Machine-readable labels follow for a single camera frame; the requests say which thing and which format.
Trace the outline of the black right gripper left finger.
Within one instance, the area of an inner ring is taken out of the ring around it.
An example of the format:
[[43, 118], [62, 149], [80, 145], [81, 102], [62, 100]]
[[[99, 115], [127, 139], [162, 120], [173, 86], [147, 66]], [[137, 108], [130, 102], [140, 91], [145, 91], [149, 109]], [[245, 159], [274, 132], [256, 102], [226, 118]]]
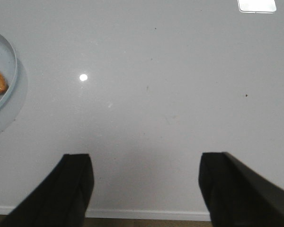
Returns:
[[81, 227], [94, 187], [88, 154], [66, 154], [0, 227]]

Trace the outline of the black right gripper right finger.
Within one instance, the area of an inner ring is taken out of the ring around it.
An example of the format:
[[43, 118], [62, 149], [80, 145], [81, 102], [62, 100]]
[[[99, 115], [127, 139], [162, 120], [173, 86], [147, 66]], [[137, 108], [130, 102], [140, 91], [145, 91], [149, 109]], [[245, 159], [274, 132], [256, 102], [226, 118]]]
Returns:
[[284, 190], [230, 153], [203, 153], [198, 183], [214, 227], [284, 227]]

